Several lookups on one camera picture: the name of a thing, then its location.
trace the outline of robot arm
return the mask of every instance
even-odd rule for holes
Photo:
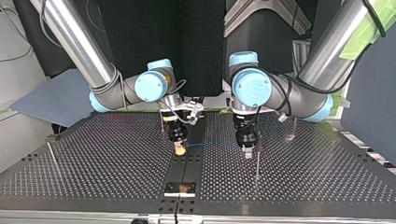
[[[361,0],[344,2],[304,65],[298,82],[260,69],[255,52],[239,52],[230,57],[236,140],[247,157],[258,144],[254,126],[259,106],[279,111],[280,120],[294,116],[319,122],[330,114],[333,99],[328,93],[348,81],[355,64],[355,60],[340,56],[367,12]]]
[[[71,0],[31,2],[90,85],[89,97],[95,110],[107,112],[142,101],[159,102],[163,119],[169,124],[169,138],[175,143],[177,154],[184,154],[187,129],[183,123],[194,125],[204,107],[180,99],[169,60],[148,63],[147,72],[122,80],[120,72],[106,59]],[[188,121],[183,118],[183,110],[191,112]]]

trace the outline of white wall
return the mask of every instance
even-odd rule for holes
[[[0,0],[0,3],[14,7],[9,0]],[[3,13],[0,12],[0,60],[18,57],[29,49],[29,45],[8,23]],[[6,13],[24,34],[19,17],[9,10]],[[33,51],[21,59],[0,62],[0,105],[21,98],[45,81],[44,72]]]
[[[0,3],[14,7],[11,0],[0,0]],[[29,49],[3,13],[0,12],[0,60],[18,57]],[[6,13],[24,33],[19,17],[8,10]],[[21,59],[0,62],[0,111],[45,82],[44,72],[33,50]],[[0,173],[44,145],[50,134],[52,129],[46,121],[18,112],[1,112]]]

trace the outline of perforated metal table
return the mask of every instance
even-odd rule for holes
[[[245,159],[231,114],[205,113],[184,157],[159,114],[91,116],[0,174],[0,219],[35,211],[396,219],[396,176],[330,125],[299,120],[289,140],[293,119],[262,114],[257,129],[259,180],[257,154]],[[170,182],[196,183],[195,197],[164,197]]]

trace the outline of blue wire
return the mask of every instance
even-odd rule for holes
[[[209,144],[235,145],[235,142],[209,141],[209,142],[203,142],[203,143],[190,143],[190,144],[187,144],[187,147],[198,147],[198,146],[204,146],[204,145],[209,145]]]

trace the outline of blue joint cap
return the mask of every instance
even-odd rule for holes
[[[230,56],[230,64],[228,66],[231,67],[240,63],[259,63],[259,57],[253,51],[237,52]]]
[[[332,96],[329,94],[327,95],[327,100],[324,103],[324,106],[314,115],[304,120],[311,121],[311,122],[321,122],[326,119],[330,115],[330,111],[332,110],[332,106],[334,105],[334,100]]]
[[[171,61],[169,59],[162,59],[162,60],[148,63],[148,70],[152,70],[155,68],[161,68],[161,67],[173,68]]]
[[[247,68],[233,79],[233,94],[243,104],[257,107],[267,103],[272,94],[270,78],[262,71]]]
[[[91,101],[91,105],[93,107],[93,109],[95,109],[97,112],[100,113],[106,113],[109,111],[112,111],[110,109],[107,109],[106,107],[102,106],[99,101],[96,99],[95,94],[93,94],[93,92],[90,92],[90,101]]]
[[[163,98],[168,91],[165,76],[157,71],[147,71],[139,76],[134,84],[137,96],[146,102],[155,102]]]

